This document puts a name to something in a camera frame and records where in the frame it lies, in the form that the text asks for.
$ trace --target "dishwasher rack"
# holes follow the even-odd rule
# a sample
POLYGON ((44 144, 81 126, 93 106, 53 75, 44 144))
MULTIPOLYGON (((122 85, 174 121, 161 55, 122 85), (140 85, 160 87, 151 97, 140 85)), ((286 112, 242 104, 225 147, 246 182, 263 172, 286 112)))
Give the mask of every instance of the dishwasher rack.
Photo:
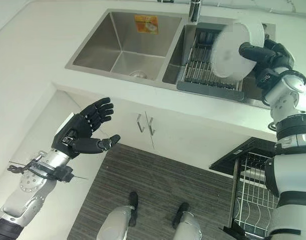
POLYGON ((232 84, 222 78, 217 77, 212 70, 210 57, 212 45, 215 42, 218 33, 202 31, 195 36, 193 47, 191 48, 189 61, 185 66, 185 73, 182 81, 194 84, 204 84, 212 87, 224 89, 242 90, 242 82, 232 84))
POLYGON ((267 236, 272 211, 278 203, 265 186, 264 167, 268 159, 249 152, 235 163, 229 228, 238 224, 252 240, 267 236))
POLYGON ((177 82, 177 89, 242 101, 244 99, 243 81, 232 84, 213 73, 212 63, 210 62, 212 45, 220 32, 220 28, 197 27, 184 73, 177 82))

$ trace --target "floor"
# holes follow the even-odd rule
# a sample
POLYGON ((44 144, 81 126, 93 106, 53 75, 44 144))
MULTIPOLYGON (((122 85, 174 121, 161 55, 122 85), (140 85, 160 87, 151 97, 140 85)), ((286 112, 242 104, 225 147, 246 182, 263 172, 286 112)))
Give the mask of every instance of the floor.
POLYGON ((106 216, 139 195, 138 219, 128 240, 171 240, 171 221, 182 202, 191 205, 204 240, 231 240, 228 223, 232 179, 122 144, 111 149, 68 236, 95 240, 106 216))

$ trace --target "faucet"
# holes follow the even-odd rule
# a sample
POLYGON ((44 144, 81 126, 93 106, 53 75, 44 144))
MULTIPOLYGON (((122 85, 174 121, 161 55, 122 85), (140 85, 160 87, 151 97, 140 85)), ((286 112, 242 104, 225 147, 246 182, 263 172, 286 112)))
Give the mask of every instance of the faucet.
POLYGON ((191 23, 197 23, 201 5, 202 5, 201 0, 190 0, 188 20, 191 23))

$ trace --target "metal handle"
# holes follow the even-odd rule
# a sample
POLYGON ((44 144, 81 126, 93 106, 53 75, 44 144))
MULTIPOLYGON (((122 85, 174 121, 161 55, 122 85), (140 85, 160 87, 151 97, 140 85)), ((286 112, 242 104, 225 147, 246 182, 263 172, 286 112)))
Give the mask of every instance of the metal handle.
POLYGON ((151 132, 151 135, 153 136, 155 133, 155 130, 152 130, 152 121, 153 121, 153 118, 151 117, 149 124, 148 124, 148 128, 149 128, 149 131, 151 132))
POLYGON ((140 118, 141 118, 141 114, 138 114, 138 117, 137 117, 137 125, 138 125, 138 128, 139 128, 139 131, 141 131, 141 133, 143 133, 145 127, 141 127, 141 124, 139 123, 139 119, 140 119, 140 118))

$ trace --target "robot leg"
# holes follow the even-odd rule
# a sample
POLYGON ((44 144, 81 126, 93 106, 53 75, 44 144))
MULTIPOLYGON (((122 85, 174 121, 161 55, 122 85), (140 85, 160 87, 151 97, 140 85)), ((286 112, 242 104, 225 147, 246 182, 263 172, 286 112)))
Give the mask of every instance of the robot leg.
POLYGON ((137 218, 138 196, 130 193, 130 205, 115 208, 108 214, 97 234, 97 240, 126 240, 128 226, 134 227, 137 218))
POLYGON ((202 232, 194 215, 187 212, 189 204, 183 203, 173 220, 173 227, 176 229, 173 240, 201 240, 202 232))

